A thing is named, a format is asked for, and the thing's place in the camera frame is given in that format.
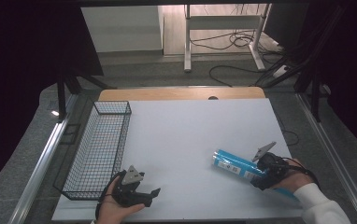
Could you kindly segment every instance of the aluminum rail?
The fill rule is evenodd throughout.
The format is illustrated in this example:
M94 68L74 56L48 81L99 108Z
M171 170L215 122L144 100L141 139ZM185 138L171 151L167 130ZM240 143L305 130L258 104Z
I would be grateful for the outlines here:
M330 163L332 164L339 180L342 183L345 191L348 193L350 200L353 203L354 208L357 212L357 185L354 180L351 178L348 173L347 168L344 165L344 162L340 159L338 153L336 152L336 148L328 137L327 133L323 129L321 122L317 122L313 117L312 113L309 110L309 103L307 98L303 93L296 94L297 99L300 102L300 105L304 109L305 114L307 115L307 119L309 120L310 125L312 126L315 134L318 136L319 141L321 142L324 152L327 155Z
M39 157L38 163L36 164L36 168L30 176L30 179L27 182L27 185L8 223L19 224L23 223L26 219L27 214L30 211L31 205L33 204L33 201L38 192L39 186L41 185L42 180L44 179L45 173L48 171L48 167L50 165L50 161L53 158L53 154L59 145L59 141L64 133L65 127L67 126L77 98L77 95L71 95L68 99L66 105L67 114L65 116L65 119L61 123L57 123L53 128L53 131L50 135L50 139L45 145L44 150L42 151L42 154Z

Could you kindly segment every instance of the black cable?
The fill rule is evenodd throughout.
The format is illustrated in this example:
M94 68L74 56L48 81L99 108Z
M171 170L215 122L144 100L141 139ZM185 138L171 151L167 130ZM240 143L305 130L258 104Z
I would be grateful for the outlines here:
M257 81L253 84L253 86L256 87L262 87L265 80L269 77L272 77L274 75L274 73L287 62L287 58L286 57L282 57L280 58L277 62L275 62L274 64L272 64L272 66L265 71L265 73L260 76Z
M236 4L234 10L231 11L230 15L232 15L232 13L233 13L235 10L236 10L236 15L237 15L237 12L238 12L237 8L238 8L238 7L239 7L239 4Z
M245 4L242 4L242 9L240 9L240 15L243 15L243 8L245 7Z
M261 53L261 58L263 59L264 62L266 62L266 63L276 63L276 62L271 62L271 61L267 60L265 58L265 55L279 55L279 54L276 54L276 53Z
M223 50L223 49L229 49L231 48L232 46L236 46L238 48L243 48L243 47L246 47L250 41L252 41L253 37L250 36L250 35L246 35L245 34L246 31L240 31L240 32L232 32L232 33L229 33L229 34L226 34L226 35L216 35L216 36L212 36L212 37L208 37L208 38L202 38L202 39L195 39L195 40L192 40L190 39L190 42L195 45L195 46L198 46L198 47L203 47L203 48L207 48L207 49L217 49L217 50ZM204 40L210 40L210 39L215 39L215 38L220 38L220 37L224 37L224 36L228 36L229 35L229 40L231 42L231 44L227 47L224 47L224 48L214 48L214 47L211 47L211 46L207 46L207 45L201 45L201 44L195 44L194 42L198 42L198 41L204 41ZM248 39L249 41L246 41L246 44L244 45L238 45L236 43L236 41L238 40L244 40L244 39Z
M313 179L313 182L315 182L315 184L318 186L319 189L321 189L321 185L319 183L319 180L318 178L315 176L315 174L313 174L312 171L308 170L307 168L305 168L301 163L299 163L298 161L295 161L291 158L286 158L286 157L282 157L282 159L284 160L289 160L289 161L293 161L295 162L296 164L298 164L300 167L298 166L293 166L293 165L289 165L289 169L291 170L295 170L295 171L299 171L301 173L303 173L304 175L309 175L312 179Z
M231 65L217 65L217 66L214 66L212 67L210 70L208 70L208 76L217 81L217 82L220 82L221 84L225 85L225 86L228 86L228 87L233 87L231 84L228 84L226 82L223 82L221 80L218 80L217 78L215 78L211 72L216 69L216 68L221 68L221 67L225 67L225 68L232 68L232 69L236 69L236 70L240 70L240 71L245 71L245 72L250 72L250 73L264 73L264 71L252 71L252 70L248 70L248 69L245 69L245 68L239 68L239 67L234 67L234 66L231 66Z
M204 10L205 10L206 14L208 14L208 11L206 10L206 5L204 5Z
M286 127L285 127L285 125L284 125L284 123L283 123L283 121L282 121L280 115L278 114L277 110L275 109L275 107L272 106L272 110L274 111L276 117L278 118L278 123L281 125L281 131L282 131L283 135L284 135L285 133L292 133L292 134L294 134L294 136L295 136L295 138L296 138L296 140L295 140L294 143L290 143L290 144L289 144L289 143L286 143L286 145L287 145L288 147L297 145L297 144L300 142L300 137L298 136L298 134L295 133L295 132L286 130Z
M283 51L274 51L274 50L270 50L270 49L267 49L266 47L263 46L262 43L258 42L258 49L261 49L261 51L264 51L264 52L268 52L268 53L275 53L275 54L279 54L279 55L284 55L284 52Z

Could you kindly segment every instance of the wire basket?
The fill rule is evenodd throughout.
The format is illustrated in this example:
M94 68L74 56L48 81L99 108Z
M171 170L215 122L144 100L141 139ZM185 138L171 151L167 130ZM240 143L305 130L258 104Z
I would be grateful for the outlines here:
M55 180L55 188L70 200L98 200L121 170L131 114L129 102L94 102L64 185Z

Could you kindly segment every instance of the human hand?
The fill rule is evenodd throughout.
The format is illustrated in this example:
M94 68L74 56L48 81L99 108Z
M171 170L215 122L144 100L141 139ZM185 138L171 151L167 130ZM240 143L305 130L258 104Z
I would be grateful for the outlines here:
M300 161L297 159L293 160L294 161L287 160L289 165L300 167L300 165L298 164L300 163ZM276 185L272 186L271 189L284 188L290 191L291 193L294 193L299 188L310 183L313 183L313 179L309 175L306 175L299 171L289 170L289 172L286 174L286 177Z
M106 196L102 201L102 205L99 211L99 218L97 219L97 224L118 224L123 221L127 216L140 211L145 207L143 203L136 204L130 207L121 207L112 198L112 190L120 177L117 176L114 181L109 185Z

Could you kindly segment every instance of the white tabletop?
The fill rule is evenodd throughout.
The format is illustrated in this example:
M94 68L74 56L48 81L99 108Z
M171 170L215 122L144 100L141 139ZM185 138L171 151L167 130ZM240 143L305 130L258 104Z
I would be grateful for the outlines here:
M257 148L291 157L268 99L131 101L122 161L144 172L138 192L161 188L151 207L126 221L196 221L300 217L291 199L261 191L212 165L221 148L251 160ZM96 202L61 197L52 220L94 219Z

